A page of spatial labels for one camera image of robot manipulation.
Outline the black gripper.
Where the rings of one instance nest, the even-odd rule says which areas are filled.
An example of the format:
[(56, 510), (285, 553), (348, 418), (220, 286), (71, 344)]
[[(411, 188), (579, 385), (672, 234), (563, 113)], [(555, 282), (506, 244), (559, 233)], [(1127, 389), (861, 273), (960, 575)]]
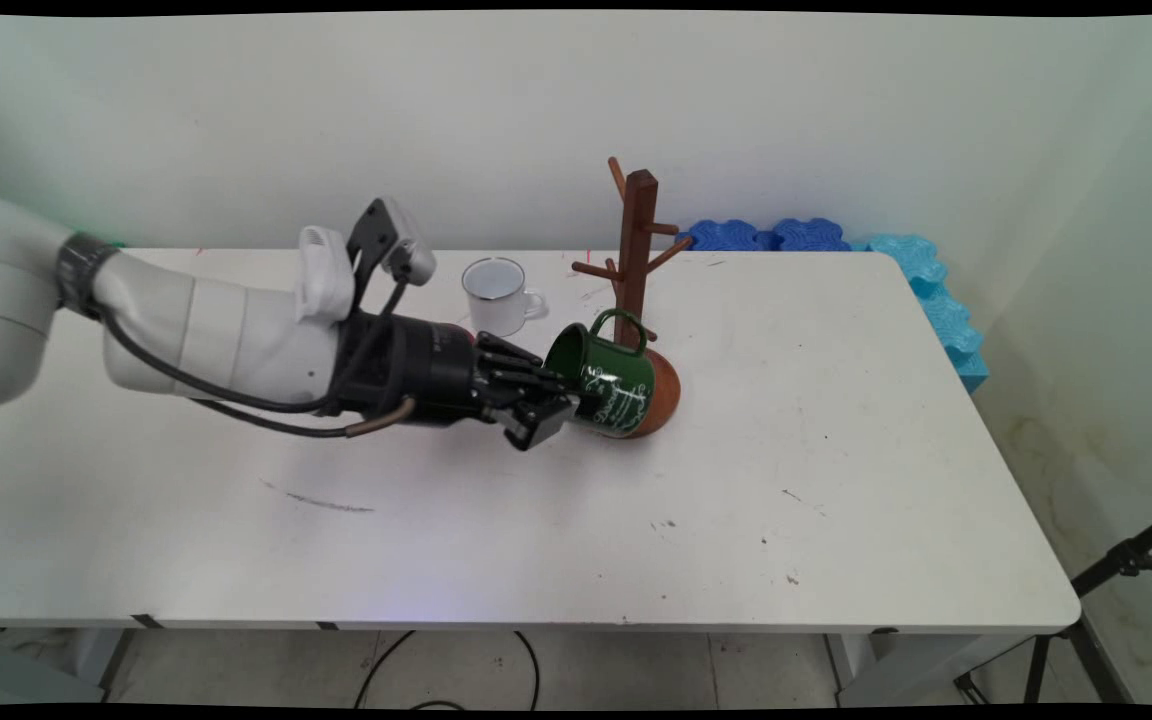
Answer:
[[(475, 372), (475, 396), (471, 395)], [(361, 367), (346, 377), (329, 414), (362, 418), (416, 402), (404, 424), (449, 427), (482, 415), (502, 425), (516, 450), (558, 434), (579, 410), (579, 393), (564, 389), (539, 356), (488, 332), (475, 340), (461, 325), (392, 316)]]

